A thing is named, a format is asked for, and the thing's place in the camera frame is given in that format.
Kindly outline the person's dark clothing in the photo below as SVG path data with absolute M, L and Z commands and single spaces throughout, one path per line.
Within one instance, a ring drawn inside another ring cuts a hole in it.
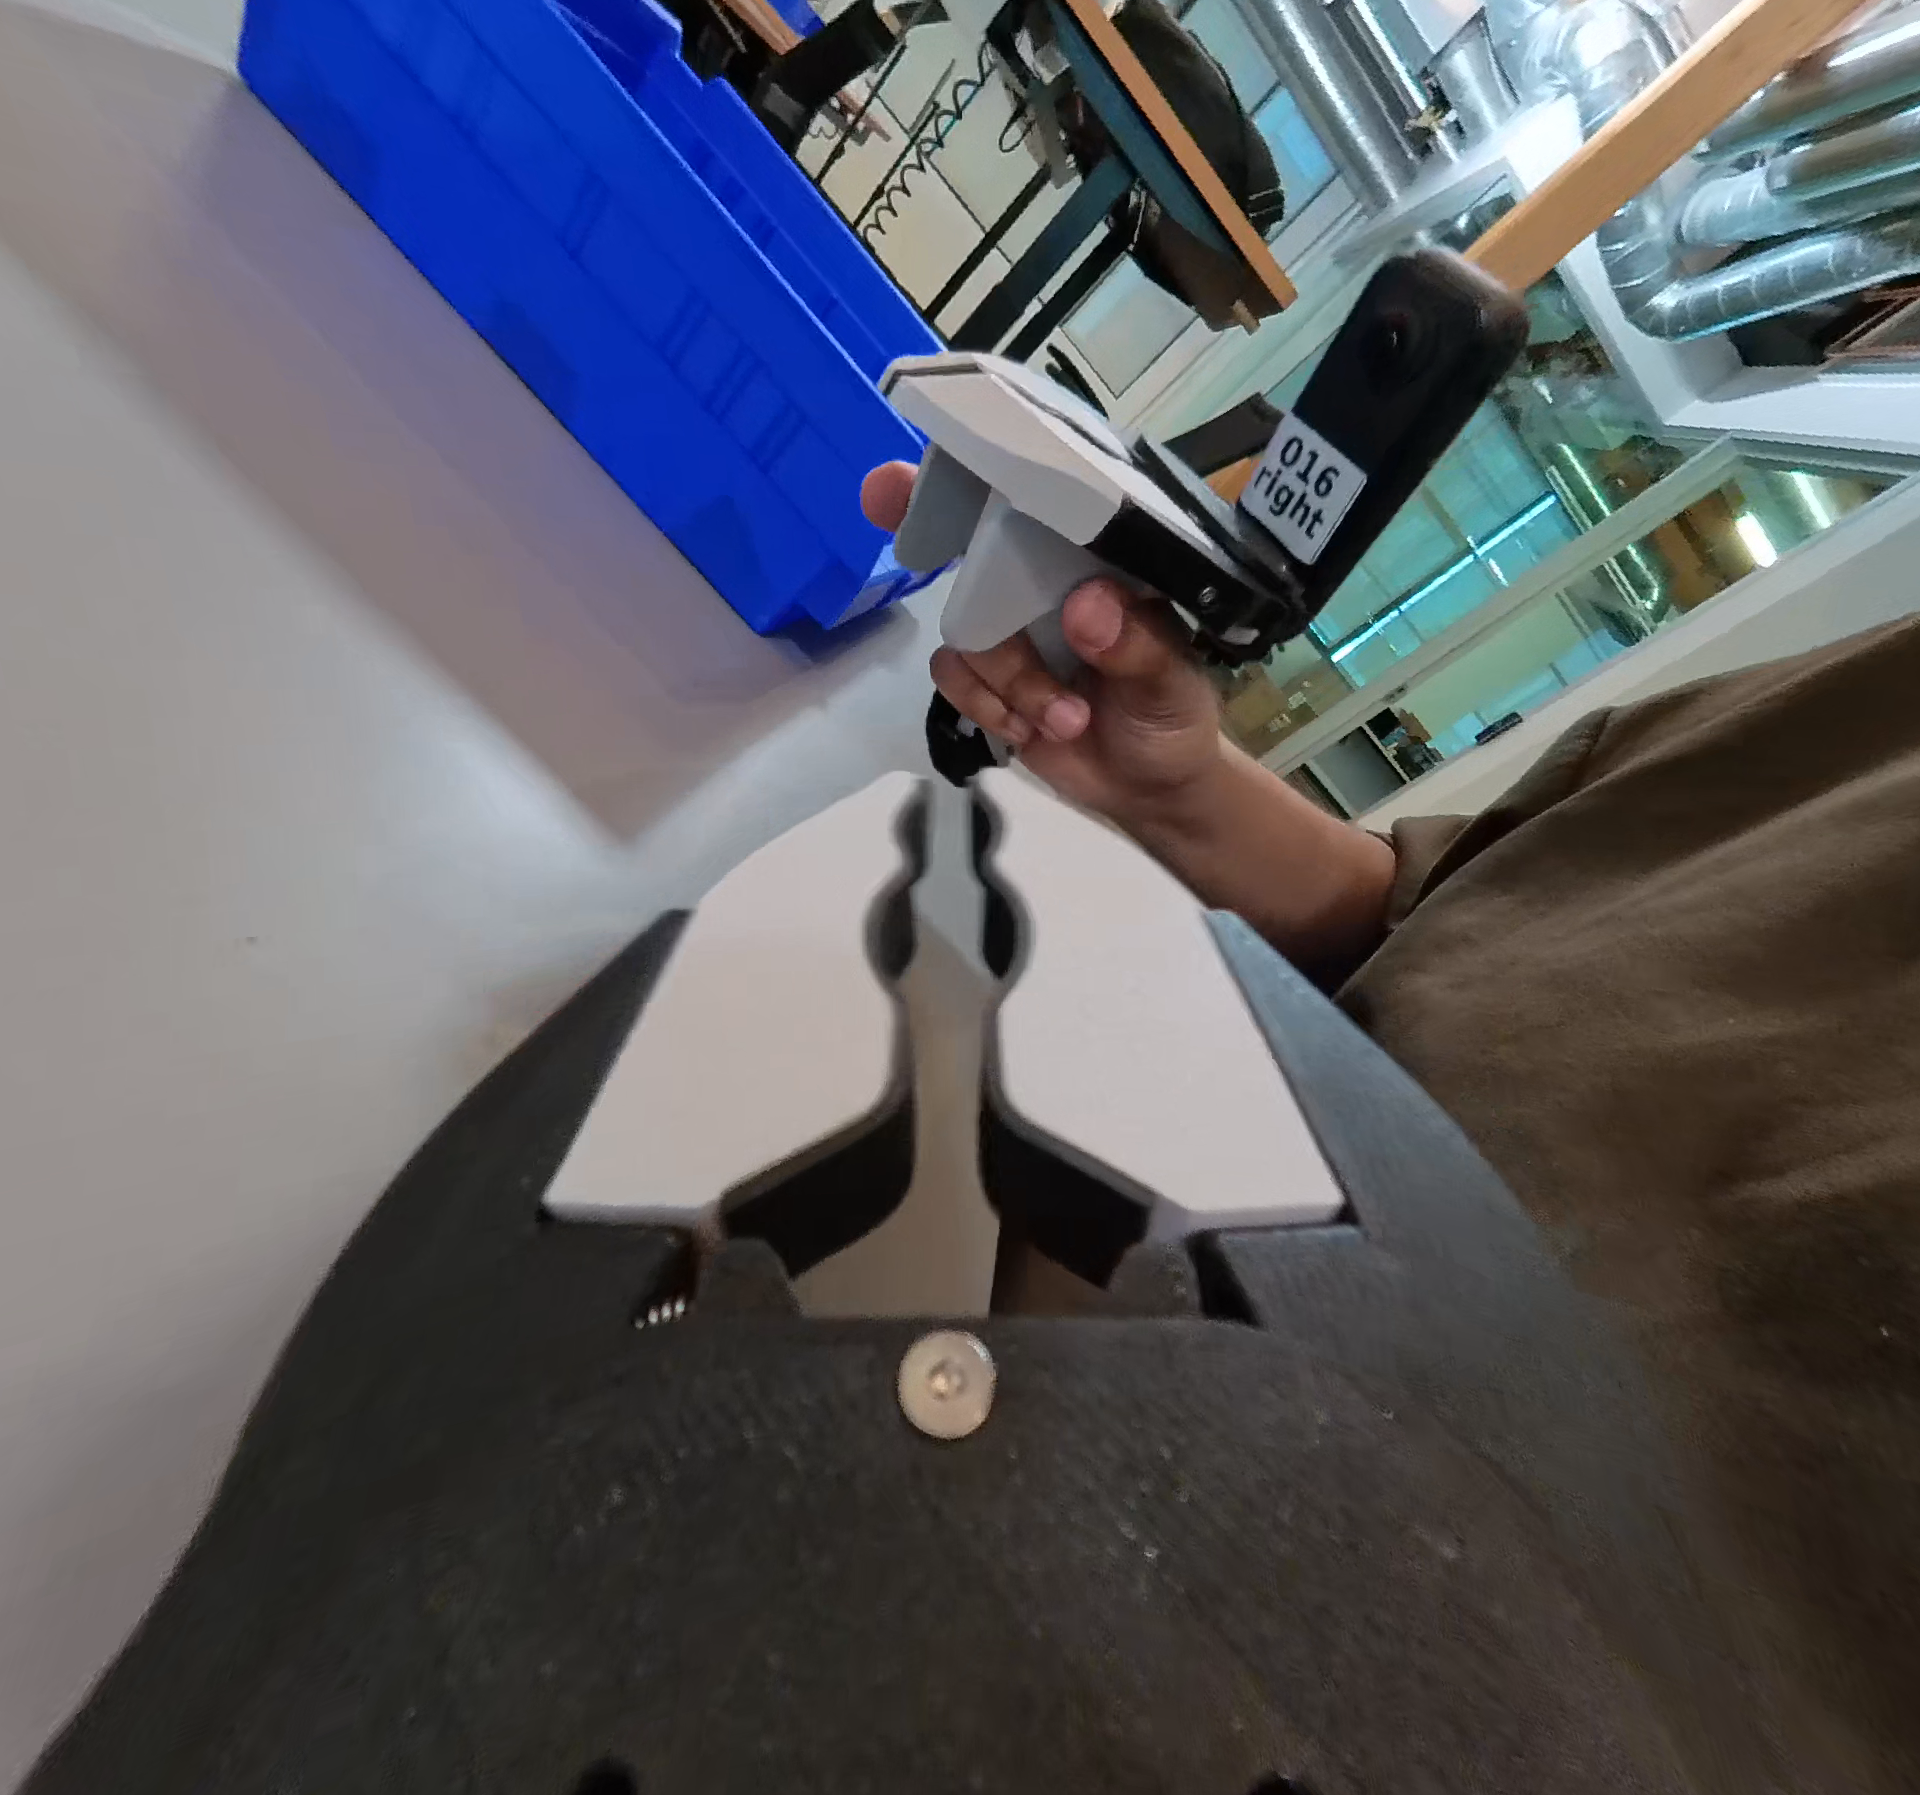
M 1917 1790 L 1917 617 L 1398 821 L 1333 991 L 1613 1303 L 1811 1790 Z

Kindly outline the silver elbow air duct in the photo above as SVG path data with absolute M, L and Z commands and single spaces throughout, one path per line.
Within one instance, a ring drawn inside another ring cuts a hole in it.
M 1621 313 L 1688 343 L 1918 271 L 1918 171 L 1826 196 L 1777 194 L 1761 167 L 1652 188 L 1594 235 Z

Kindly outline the person's right hand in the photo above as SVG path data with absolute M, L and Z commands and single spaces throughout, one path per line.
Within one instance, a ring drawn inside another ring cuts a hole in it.
M 1061 610 L 1073 669 L 1029 633 L 988 651 L 938 647 L 933 690 L 1042 783 L 1107 822 L 1176 805 L 1227 752 L 1216 692 L 1174 616 L 1107 577 Z

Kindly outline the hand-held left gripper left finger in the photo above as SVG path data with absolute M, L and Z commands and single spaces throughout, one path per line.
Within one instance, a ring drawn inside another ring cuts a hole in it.
M 898 1211 L 924 838 L 924 779 L 881 776 L 698 901 L 544 1189 L 552 1222 L 758 1241 L 801 1275 Z

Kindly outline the person's right forearm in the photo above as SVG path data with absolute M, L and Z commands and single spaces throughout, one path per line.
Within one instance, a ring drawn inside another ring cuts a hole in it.
M 1228 742 L 1136 841 L 1322 991 L 1342 987 L 1388 930 L 1398 874 L 1390 841 L 1333 816 Z

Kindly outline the black bag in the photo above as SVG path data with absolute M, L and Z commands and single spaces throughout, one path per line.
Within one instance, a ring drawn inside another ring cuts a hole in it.
M 1160 0 L 1123 0 L 1112 22 L 1139 56 L 1172 114 L 1187 126 L 1248 223 L 1267 240 L 1284 223 L 1284 188 L 1260 126 L 1241 105 L 1227 70 Z M 1188 304 L 1207 329 L 1232 327 L 1231 258 L 1198 242 L 1163 205 L 1142 196 L 1132 258 L 1160 288 Z

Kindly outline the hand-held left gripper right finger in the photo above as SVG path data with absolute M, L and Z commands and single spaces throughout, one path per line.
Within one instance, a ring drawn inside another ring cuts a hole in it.
M 984 776 L 970 800 L 995 978 L 979 1165 L 1013 1241 L 1104 1289 L 1139 1247 L 1342 1222 L 1202 901 L 1021 776 Z

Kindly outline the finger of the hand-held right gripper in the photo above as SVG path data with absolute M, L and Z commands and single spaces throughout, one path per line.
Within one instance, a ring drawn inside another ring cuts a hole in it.
M 1094 579 L 1092 544 L 1121 511 L 1128 478 L 1114 457 L 1032 415 L 1021 397 L 998 386 L 962 391 L 985 395 L 981 407 L 961 407 L 959 420 L 988 445 L 968 459 L 985 463 L 993 493 L 966 550 L 951 561 L 942 641 L 984 652 L 1049 627 L 1066 598 Z
M 973 463 L 973 449 L 988 445 L 961 407 L 985 405 L 981 391 L 966 393 L 968 379 L 988 377 L 998 388 L 1021 397 L 1026 411 L 1076 431 L 1107 455 L 1114 452 L 1114 424 L 1098 400 L 1044 371 L 988 352 L 938 352 L 901 357 L 881 377 L 881 397 L 912 431 L 924 436 L 924 455 L 909 493 L 909 511 L 893 539 L 901 566 L 916 575 L 944 571 L 968 547 L 993 484 L 985 463 Z

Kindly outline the blue plastic bin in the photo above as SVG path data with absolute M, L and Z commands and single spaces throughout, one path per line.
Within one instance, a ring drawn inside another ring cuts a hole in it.
M 245 0 L 239 77 L 757 633 L 938 577 L 860 486 L 944 346 L 652 0 Z

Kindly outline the wooden top table black base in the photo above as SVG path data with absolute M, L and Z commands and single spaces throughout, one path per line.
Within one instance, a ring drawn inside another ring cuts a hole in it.
M 1069 197 L 948 336 L 1032 357 L 1125 262 L 1149 260 L 1205 327 L 1255 330 L 1299 298 L 1214 160 L 1100 0 L 1003 0 L 992 62 L 1031 119 L 1042 167 L 931 304 L 942 313 L 1045 188 Z

